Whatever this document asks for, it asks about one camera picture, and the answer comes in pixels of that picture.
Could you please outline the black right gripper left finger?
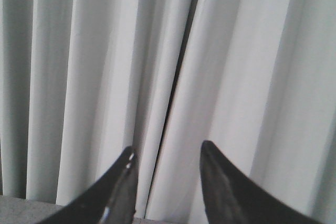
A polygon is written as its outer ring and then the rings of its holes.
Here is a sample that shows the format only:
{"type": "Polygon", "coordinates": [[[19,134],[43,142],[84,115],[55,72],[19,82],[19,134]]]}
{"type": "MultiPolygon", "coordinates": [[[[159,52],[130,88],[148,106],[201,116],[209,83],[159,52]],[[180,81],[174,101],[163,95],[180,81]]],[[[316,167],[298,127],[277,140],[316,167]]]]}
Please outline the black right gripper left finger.
{"type": "Polygon", "coordinates": [[[54,215],[54,223],[132,223],[138,158],[128,146],[88,190],[54,215]]]}

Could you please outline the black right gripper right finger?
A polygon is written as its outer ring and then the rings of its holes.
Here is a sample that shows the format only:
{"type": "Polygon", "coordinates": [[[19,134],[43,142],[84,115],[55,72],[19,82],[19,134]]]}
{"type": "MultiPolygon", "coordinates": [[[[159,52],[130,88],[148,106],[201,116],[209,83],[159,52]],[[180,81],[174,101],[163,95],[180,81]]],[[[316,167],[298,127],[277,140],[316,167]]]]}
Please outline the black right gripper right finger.
{"type": "Polygon", "coordinates": [[[212,141],[203,141],[199,171],[209,223],[317,223],[264,191],[212,141]]]}

